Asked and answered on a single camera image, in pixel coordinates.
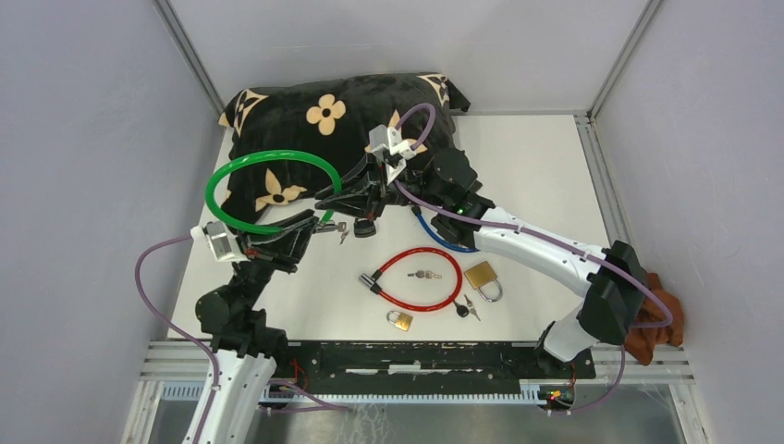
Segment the black padlock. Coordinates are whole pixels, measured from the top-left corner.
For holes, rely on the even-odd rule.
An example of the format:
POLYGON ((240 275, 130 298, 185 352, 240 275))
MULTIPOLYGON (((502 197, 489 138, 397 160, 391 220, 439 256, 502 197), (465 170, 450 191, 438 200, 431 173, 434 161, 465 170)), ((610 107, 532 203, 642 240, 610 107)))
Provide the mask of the black padlock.
POLYGON ((356 219, 352 232, 357 239, 370 238, 376 234, 376 224, 369 219, 356 219))

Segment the blue cable lock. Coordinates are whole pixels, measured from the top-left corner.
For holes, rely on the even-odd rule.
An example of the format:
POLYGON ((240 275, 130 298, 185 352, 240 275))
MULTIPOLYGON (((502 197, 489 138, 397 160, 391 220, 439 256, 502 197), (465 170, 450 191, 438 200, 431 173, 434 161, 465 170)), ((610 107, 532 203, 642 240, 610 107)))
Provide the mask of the blue cable lock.
POLYGON ((422 227, 422 229, 424 230, 424 232, 425 232, 425 233, 426 233, 426 234, 427 234, 427 235, 428 235, 428 236, 429 236, 429 237, 430 237, 430 238, 431 238, 431 239, 432 239, 432 240, 433 240, 435 243, 437 243, 438 245, 440 245, 440 246, 441 246, 441 247, 443 247, 444 249, 450 250, 450 251, 452 251, 452 252, 455 252, 455 253, 478 253, 478 250, 477 250, 477 249, 474 249, 474 248, 467 248, 467 247, 464 247, 464 246, 460 246, 460 245, 452 244, 452 243, 450 243, 450 242, 448 242, 448 241, 446 241, 446 240, 442 239, 441 237, 439 237, 439 236, 438 236, 438 235, 437 235, 437 234, 436 234, 436 233, 435 233, 435 232, 432 230, 432 228, 431 228, 431 227, 428 225, 428 223, 425 221, 425 219, 424 219, 424 217, 423 217, 423 214, 422 214, 422 210, 421 210, 421 208, 420 208, 419 206, 417 206, 417 205, 413 205, 413 206, 411 207, 411 211, 412 211, 412 213, 413 213, 413 214, 416 216, 416 218, 417 218, 417 220, 418 220, 418 222, 419 222, 420 226, 421 226, 421 227, 422 227))

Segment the green cable lock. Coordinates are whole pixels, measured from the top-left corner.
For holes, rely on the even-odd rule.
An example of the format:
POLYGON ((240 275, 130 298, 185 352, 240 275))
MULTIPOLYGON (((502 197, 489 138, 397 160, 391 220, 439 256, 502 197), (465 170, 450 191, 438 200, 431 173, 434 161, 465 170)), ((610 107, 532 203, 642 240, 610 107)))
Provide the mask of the green cable lock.
POLYGON ((214 197, 217 186, 226 176, 245 167, 273 161, 294 161, 318 167, 331 179, 334 195, 343 190, 342 178, 338 175, 337 170, 329 162, 315 154, 295 150, 271 150, 248 154, 222 165, 208 179, 204 191, 204 202, 212 215, 228 227, 244 233, 255 235, 281 233, 283 231, 281 227, 254 225, 229 215, 220 207, 214 197))

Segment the small brass padlock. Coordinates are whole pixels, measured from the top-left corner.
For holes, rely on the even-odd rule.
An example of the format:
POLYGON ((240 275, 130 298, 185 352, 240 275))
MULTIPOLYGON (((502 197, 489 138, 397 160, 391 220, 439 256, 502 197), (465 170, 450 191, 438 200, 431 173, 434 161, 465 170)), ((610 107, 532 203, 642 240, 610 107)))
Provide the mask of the small brass padlock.
POLYGON ((412 324, 413 316, 411 314, 389 311, 386 313, 386 321, 393 327, 408 332, 412 324))

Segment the large brass padlock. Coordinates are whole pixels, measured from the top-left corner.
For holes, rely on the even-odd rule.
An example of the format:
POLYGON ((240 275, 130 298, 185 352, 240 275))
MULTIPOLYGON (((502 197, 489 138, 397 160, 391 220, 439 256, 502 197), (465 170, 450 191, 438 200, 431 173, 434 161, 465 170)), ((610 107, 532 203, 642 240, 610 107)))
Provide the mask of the large brass padlock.
POLYGON ((464 276, 484 301, 493 303, 499 302, 503 298, 504 292, 501 284, 498 282, 497 273, 488 261, 482 261, 481 263, 468 268, 464 271, 464 276), (493 284, 496 287, 496 293, 494 295, 484 291, 484 288, 490 284, 493 284))

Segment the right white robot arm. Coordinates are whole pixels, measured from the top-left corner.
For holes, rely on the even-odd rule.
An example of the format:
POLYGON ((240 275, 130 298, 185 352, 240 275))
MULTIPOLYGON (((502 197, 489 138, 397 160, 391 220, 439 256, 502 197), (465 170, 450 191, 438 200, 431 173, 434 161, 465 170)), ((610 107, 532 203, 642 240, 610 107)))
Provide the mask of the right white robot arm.
POLYGON ((579 352, 598 343, 623 345, 649 294, 634 249, 619 240, 610 248, 589 245, 524 223, 481 196, 477 178, 457 149, 438 151, 422 171, 404 169, 398 176, 367 154, 341 187, 316 193, 316 206, 367 220, 388 205, 429 207, 445 241, 506 257, 569 288, 582 305, 540 338, 533 362, 543 376, 560 376, 579 352))

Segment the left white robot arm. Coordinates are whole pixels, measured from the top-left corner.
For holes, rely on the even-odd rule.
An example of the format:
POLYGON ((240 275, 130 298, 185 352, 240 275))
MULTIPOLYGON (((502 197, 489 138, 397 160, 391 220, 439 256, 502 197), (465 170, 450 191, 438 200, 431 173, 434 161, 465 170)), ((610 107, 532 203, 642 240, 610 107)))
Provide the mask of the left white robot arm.
POLYGON ((312 210, 280 221, 279 232, 232 232, 222 222, 193 228, 190 235, 208 246, 214 259, 229 263, 227 284, 205 293, 195 314, 208 343, 208 371, 186 443, 240 443, 272 376, 291 362, 284 330, 267 324, 267 312, 254 305, 276 272, 294 273, 319 224, 312 210))

